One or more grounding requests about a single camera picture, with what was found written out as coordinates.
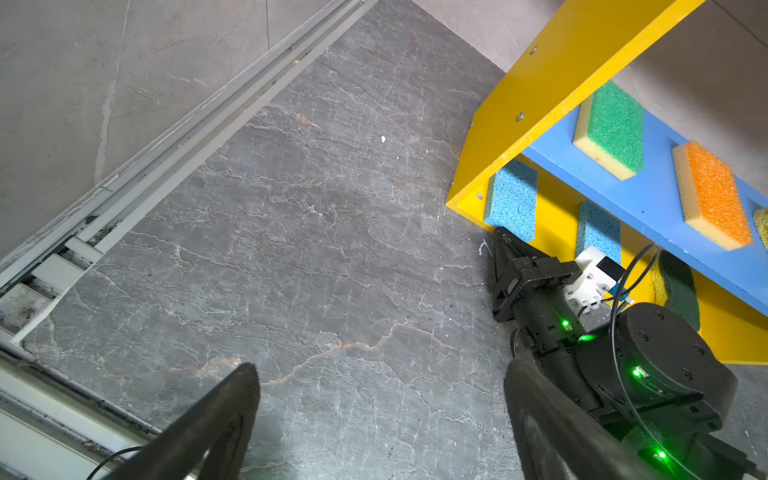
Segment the light blue sponge front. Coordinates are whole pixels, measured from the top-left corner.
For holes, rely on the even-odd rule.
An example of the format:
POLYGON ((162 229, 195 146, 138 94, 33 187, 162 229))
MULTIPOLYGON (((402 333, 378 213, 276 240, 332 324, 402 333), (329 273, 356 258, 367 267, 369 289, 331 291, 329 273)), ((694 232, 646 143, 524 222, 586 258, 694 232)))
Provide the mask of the light blue sponge front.
POLYGON ((535 238, 538 172, 512 160, 494 174, 487 190, 484 222, 504 227, 524 242, 535 238))

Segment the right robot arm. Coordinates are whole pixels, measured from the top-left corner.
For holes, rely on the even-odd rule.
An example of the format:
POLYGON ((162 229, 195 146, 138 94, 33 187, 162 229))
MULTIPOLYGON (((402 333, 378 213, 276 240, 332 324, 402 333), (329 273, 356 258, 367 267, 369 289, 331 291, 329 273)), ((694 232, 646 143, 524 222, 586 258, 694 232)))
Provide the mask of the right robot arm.
POLYGON ((764 477, 716 437, 737 379, 686 320, 637 303, 581 324, 571 302, 625 295, 627 269, 560 261, 503 227, 493 247, 493 317, 516 325, 504 394, 526 478, 764 477))

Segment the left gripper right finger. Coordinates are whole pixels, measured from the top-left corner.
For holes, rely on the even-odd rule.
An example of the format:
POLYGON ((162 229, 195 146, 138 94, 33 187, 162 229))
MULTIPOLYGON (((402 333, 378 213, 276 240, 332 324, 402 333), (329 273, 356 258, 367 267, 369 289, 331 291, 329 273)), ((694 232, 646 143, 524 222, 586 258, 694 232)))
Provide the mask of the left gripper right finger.
POLYGON ((526 479, 658 479, 532 364, 514 359, 504 379, 526 479))

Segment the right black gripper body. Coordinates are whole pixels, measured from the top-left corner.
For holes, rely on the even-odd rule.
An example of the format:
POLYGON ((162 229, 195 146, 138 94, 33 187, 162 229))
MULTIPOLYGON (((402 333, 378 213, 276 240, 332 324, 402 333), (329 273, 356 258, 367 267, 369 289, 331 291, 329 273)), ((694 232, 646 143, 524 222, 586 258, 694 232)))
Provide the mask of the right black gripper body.
POLYGON ((536 249, 504 227, 492 232, 492 314, 498 323, 514 322, 510 347, 536 360, 573 351, 585 333, 563 288, 581 274, 573 261, 562 262, 536 249))

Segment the light blue sponge row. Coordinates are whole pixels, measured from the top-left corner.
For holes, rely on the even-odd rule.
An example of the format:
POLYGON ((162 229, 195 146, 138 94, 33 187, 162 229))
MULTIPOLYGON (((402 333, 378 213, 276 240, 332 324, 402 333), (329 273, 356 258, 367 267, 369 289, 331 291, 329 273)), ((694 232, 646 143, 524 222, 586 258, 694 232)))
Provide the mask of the light blue sponge row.
POLYGON ((576 255, 594 246, 614 262, 622 262, 621 222, 589 200, 580 204, 576 255))

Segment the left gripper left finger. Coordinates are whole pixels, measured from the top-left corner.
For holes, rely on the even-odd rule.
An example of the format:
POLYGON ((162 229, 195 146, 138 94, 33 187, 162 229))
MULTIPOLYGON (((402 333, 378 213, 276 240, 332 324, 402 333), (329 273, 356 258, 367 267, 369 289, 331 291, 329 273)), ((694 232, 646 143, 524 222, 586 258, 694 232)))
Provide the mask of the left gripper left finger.
POLYGON ((254 364, 239 365, 161 435, 107 475, 109 479, 236 479, 260 400, 254 364))

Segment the dark green curved sponge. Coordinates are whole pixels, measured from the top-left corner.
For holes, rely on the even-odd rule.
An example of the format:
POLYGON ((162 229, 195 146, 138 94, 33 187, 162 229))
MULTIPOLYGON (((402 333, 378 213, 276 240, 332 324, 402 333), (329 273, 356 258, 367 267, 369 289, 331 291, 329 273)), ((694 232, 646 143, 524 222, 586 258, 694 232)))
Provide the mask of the dark green curved sponge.
POLYGON ((683 318, 699 331, 700 310, 691 268, 662 250, 652 267, 651 281, 655 302, 683 318))
POLYGON ((768 250, 768 209, 761 208, 755 210, 753 212, 753 221, 763 247, 765 250, 768 250))

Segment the green yellow sponge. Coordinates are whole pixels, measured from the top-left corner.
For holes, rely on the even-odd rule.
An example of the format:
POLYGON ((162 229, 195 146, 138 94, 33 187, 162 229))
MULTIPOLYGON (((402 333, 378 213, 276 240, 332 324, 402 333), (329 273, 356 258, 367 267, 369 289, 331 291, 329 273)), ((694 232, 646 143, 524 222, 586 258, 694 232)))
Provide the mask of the green yellow sponge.
POLYGON ((644 169, 644 108, 609 80, 579 107, 573 145, 624 181, 644 169))

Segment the orange sponge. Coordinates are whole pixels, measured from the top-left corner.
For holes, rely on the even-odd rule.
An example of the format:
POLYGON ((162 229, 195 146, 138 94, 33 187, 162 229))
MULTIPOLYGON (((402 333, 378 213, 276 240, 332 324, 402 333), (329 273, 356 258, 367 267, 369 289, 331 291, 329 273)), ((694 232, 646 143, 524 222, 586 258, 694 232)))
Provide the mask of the orange sponge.
POLYGON ((695 141, 672 154, 685 223, 726 251, 752 245, 732 169, 695 141))

